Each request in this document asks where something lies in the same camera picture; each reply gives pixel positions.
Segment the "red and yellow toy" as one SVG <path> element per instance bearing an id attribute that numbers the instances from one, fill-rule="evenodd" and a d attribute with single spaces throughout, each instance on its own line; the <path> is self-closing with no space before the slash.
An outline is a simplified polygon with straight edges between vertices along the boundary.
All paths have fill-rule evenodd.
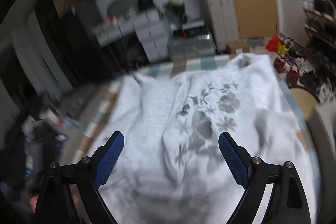
<path id="1" fill-rule="evenodd" d="M 286 55 L 290 50 L 290 44 L 284 42 L 277 36 L 273 36 L 266 44 L 266 50 L 269 52 L 276 52 L 280 55 Z"/>

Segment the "silver suitcase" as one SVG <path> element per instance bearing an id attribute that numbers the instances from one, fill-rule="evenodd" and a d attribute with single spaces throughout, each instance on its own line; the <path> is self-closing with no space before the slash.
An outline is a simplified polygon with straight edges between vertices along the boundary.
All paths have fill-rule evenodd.
<path id="1" fill-rule="evenodd" d="M 211 34 L 170 40 L 167 46 L 172 61 L 194 59 L 216 54 Z"/>

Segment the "red shoe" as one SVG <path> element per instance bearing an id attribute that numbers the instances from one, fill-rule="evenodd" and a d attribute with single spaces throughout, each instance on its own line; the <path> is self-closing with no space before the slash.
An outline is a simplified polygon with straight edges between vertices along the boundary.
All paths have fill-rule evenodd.
<path id="1" fill-rule="evenodd" d="M 296 86 L 300 77 L 299 69 L 290 67 L 286 73 L 286 83 L 288 86 Z"/>
<path id="2" fill-rule="evenodd" d="M 286 60 L 282 57 L 275 58 L 273 67 L 278 74 L 286 72 Z"/>

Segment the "round beige stool black rim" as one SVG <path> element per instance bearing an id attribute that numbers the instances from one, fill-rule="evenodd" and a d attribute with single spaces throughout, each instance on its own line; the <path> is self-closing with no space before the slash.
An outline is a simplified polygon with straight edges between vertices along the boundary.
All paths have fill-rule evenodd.
<path id="1" fill-rule="evenodd" d="M 305 121 L 308 121 L 311 117 L 313 110 L 320 104 L 319 99 L 301 86 L 290 87 L 290 92 L 300 108 Z"/>

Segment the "white drawer cabinet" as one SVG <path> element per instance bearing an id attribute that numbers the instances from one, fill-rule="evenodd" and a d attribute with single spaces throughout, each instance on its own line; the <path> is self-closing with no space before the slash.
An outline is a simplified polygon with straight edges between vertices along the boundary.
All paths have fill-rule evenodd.
<path id="1" fill-rule="evenodd" d="M 149 9 L 128 19 L 102 23 L 93 32 L 100 47 L 135 34 L 151 63 L 169 58 L 169 22 L 157 9 Z"/>

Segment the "plaid blue brown bedsheet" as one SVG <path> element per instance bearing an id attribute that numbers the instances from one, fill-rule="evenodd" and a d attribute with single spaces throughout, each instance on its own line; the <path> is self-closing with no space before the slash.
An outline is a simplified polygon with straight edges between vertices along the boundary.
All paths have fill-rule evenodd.
<path id="1" fill-rule="evenodd" d="M 158 65 L 151 65 L 139 69 L 139 73 L 153 77 L 155 79 L 169 79 L 183 72 L 193 71 L 213 71 L 222 69 L 226 64 L 234 58 L 234 55 L 223 55 L 217 57 L 201 57 L 197 59 L 189 59 L 186 61 L 176 61 L 169 63 L 161 63 Z M 287 106 L 295 115 L 299 125 L 297 135 L 304 146 L 306 153 L 309 155 L 311 162 L 317 162 L 317 154 L 314 148 L 311 134 L 306 125 L 304 115 L 299 108 L 294 95 L 291 93 L 290 88 L 287 86 L 281 76 L 278 77 L 279 86 L 284 98 L 284 106 Z M 84 130 L 83 137 L 78 141 L 74 148 L 70 149 L 73 153 L 70 156 L 70 162 L 73 163 L 83 157 L 91 144 L 95 141 L 96 137 L 104 129 L 111 112 L 113 111 L 118 93 L 120 92 L 122 78 L 119 77 L 111 81 L 107 88 L 104 89 L 103 97 L 96 103 L 93 108 L 93 117 Z"/>

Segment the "white tall locker cabinet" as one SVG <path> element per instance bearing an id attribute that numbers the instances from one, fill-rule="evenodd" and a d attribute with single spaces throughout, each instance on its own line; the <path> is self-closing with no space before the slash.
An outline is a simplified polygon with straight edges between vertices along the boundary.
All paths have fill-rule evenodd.
<path id="1" fill-rule="evenodd" d="M 239 39 L 234 1 L 205 0 L 205 3 L 217 49 L 225 51 L 229 42 Z"/>

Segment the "light grey hoodie sweatshirt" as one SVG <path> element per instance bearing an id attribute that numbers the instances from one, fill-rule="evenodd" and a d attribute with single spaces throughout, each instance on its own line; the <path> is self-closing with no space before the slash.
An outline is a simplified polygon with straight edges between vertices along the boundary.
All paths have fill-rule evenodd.
<path id="1" fill-rule="evenodd" d="M 267 55 L 157 80 L 125 76 L 94 152 L 119 131 L 125 145 L 100 194 L 118 223 L 226 223 L 244 190 L 219 150 L 228 132 L 265 162 L 292 161 L 316 219 L 309 155 Z"/>

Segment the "cardboard box on floor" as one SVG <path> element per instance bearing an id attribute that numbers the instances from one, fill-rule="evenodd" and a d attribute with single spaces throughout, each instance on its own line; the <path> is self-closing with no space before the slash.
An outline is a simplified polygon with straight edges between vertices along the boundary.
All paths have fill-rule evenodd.
<path id="1" fill-rule="evenodd" d="M 250 46 L 244 40 L 228 42 L 227 51 L 231 55 L 239 55 L 240 53 L 250 53 Z"/>

